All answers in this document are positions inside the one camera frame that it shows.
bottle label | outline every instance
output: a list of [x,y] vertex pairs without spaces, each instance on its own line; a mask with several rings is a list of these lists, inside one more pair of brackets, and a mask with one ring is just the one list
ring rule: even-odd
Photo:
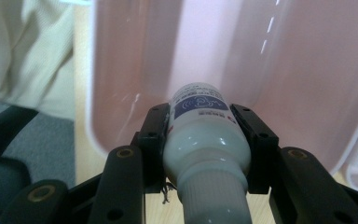
[[181,100],[184,100],[185,98],[195,95],[212,96],[214,98],[219,99],[220,101],[224,101],[222,95],[218,90],[210,88],[206,85],[202,85],[202,83],[200,83],[200,84],[194,84],[194,85],[190,84],[185,86],[182,90],[180,90],[173,96],[173,102],[175,104],[178,104]]
[[[202,109],[202,108],[209,108],[209,109],[217,109],[217,110],[228,110],[227,105],[220,99],[216,97],[212,97],[210,95],[197,95],[188,97],[185,100],[179,102],[175,106],[175,115],[174,118],[177,119],[179,116],[185,114],[186,112],[194,109]],[[215,114],[216,116],[220,117],[223,116],[223,113],[213,112],[212,110],[203,110],[200,111],[202,114]]]

beige cloth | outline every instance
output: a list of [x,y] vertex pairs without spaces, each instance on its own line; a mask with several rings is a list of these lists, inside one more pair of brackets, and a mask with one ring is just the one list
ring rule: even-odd
[[74,119],[73,9],[0,0],[0,101]]

table surface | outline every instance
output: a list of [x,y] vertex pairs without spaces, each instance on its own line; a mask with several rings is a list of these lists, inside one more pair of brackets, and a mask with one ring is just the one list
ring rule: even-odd
[[[86,89],[90,65],[90,8],[75,7],[75,92],[76,92],[76,183],[79,184],[102,172],[105,158],[90,143],[85,129]],[[334,178],[344,183],[342,175]],[[169,192],[169,203],[162,204],[162,194],[146,194],[146,223],[184,223],[183,207],[176,191]],[[254,223],[275,223],[269,209],[268,195],[247,195]]]

pink plastic bin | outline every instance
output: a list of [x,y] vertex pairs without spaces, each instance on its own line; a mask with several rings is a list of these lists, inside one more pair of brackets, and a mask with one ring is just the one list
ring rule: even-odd
[[87,131],[105,156],[202,81],[358,189],[358,1],[95,0]]

